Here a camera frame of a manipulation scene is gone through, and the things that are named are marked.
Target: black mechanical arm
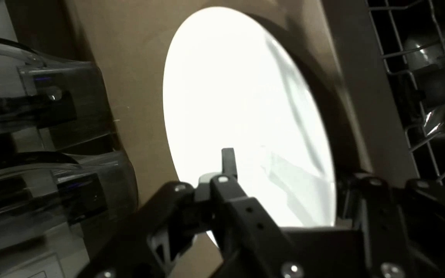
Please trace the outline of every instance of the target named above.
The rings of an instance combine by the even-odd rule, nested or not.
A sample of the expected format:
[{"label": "black mechanical arm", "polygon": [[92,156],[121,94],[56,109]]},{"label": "black mechanical arm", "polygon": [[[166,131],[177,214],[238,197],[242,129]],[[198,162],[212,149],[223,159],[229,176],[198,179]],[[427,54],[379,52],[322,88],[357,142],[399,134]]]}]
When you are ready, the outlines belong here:
[{"label": "black mechanical arm", "polygon": [[280,228],[238,183],[235,153],[197,188],[166,183],[82,270],[82,278],[169,276],[198,233],[214,231],[223,264],[215,278],[445,276],[445,188],[379,177],[344,179],[339,216],[350,228]]}]

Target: metal rack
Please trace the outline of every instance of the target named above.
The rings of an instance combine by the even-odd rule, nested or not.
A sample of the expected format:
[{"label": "metal rack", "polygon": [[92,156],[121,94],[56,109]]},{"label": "metal rack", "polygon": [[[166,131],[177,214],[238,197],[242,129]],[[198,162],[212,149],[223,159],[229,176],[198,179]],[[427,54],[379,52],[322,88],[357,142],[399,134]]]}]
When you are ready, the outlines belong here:
[{"label": "metal rack", "polygon": [[[445,26],[442,24],[444,18],[441,17],[445,12],[445,0],[442,1],[438,1],[438,0],[367,0],[367,3],[368,3],[370,15],[371,15],[371,23],[376,30],[376,38],[382,52],[382,61],[385,64],[388,75],[390,77],[408,75],[413,92],[416,94],[421,89],[421,83],[418,80],[418,72],[408,66],[408,55],[421,49],[439,46],[445,57]],[[407,49],[404,44],[404,34],[402,34],[402,27],[405,26],[401,26],[398,20],[399,20],[399,15],[404,15],[404,14],[407,15],[415,9],[422,10],[421,7],[424,7],[424,12],[425,12],[424,15],[430,18],[428,24],[433,24],[428,27],[435,27],[436,35],[433,41],[419,44],[418,49]],[[385,24],[379,23],[377,15],[382,15],[385,18],[384,20]],[[384,37],[385,35],[384,32],[391,32],[391,38],[388,41],[390,46],[387,46],[387,38]],[[424,103],[424,98],[421,97],[416,97],[416,98],[418,98],[418,109],[419,109],[418,112],[421,119],[425,119],[428,108]],[[405,136],[411,146],[411,154],[415,156],[418,149],[427,148],[428,157],[432,160],[433,173],[435,173],[435,176],[432,177],[444,183],[445,168],[441,166],[441,160],[435,154],[435,139],[441,136],[441,129],[444,129],[445,120],[441,122],[441,126],[435,134],[424,134],[422,125],[424,125],[424,120],[411,122],[410,125],[405,125]]]}]

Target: bolt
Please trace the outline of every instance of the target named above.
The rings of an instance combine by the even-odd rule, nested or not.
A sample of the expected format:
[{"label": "bolt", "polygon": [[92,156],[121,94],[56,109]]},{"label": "bolt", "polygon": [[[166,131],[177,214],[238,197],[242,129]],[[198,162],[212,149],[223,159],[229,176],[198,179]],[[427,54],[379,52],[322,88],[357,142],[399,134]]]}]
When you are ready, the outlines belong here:
[{"label": "bolt", "polygon": [[177,186],[175,186],[175,191],[184,191],[187,186],[184,185],[184,183],[178,183]]},{"label": "bolt", "polygon": [[371,179],[371,185],[381,186],[381,185],[382,185],[382,180],[381,180],[381,179]]},{"label": "bolt", "polygon": [[385,262],[381,267],[384,278],[405,278],[405,270],[399,264]]},{"label": "bolt", "polygon": [[218,182],[226,183],[226,182],[229,182],[229,177],[228,176],[220,176]]},{"label": "bolt", "polygon": [[296,262],[288,262],[282,267],[283,278],[303,278],[303,267]]},{"label": "bolt", "polygon": [[418,180],[418,186],[421,186],[421,188],[428,188],[430,185],[428,185],[427,180]]}]

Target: screw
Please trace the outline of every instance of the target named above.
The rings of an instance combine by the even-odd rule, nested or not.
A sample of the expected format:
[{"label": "screw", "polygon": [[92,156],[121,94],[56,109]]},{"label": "screw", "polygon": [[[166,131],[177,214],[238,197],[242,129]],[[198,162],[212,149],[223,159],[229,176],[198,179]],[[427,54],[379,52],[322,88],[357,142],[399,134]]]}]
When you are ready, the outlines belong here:
[{"label": "screw", "polygon": [[220,176],[218,182],[226,183],[226,182],[229,182],[229,177],[228,176]]},{"label": "screw", "polygon": [[371,179],[371,185],[381,186],[381,185],[382,185],[382,180],[381,180],[381,179]]},{"label": "screw", "polygon": [[184,183],[178,183],[177,186],[175,186],[175,191],[184,191],[187,186],[184,185]]},{"label": "screw", "polygon": [[288,262],[282,267],[283,278],[303,278],[303,267],[296,262]]},{"label": "screw", "polygon": [[421,188],[428,188],[430,185],[428,185],[427,180],[418,180],[418,186],[421,186]]},{"label": "screw", "polygon": [[53,102],[62,100],[64,97],[64,91],[59,86],[48,86],[47,94]]},{"label": "screw", "polygon": [[405,270],[399,264],[385,262],[381,267],[384,278],[405,278]]},{"label": "screw", "polygon": [[115,278],[115,271],[106,270],[99,273],[98,278]]}]

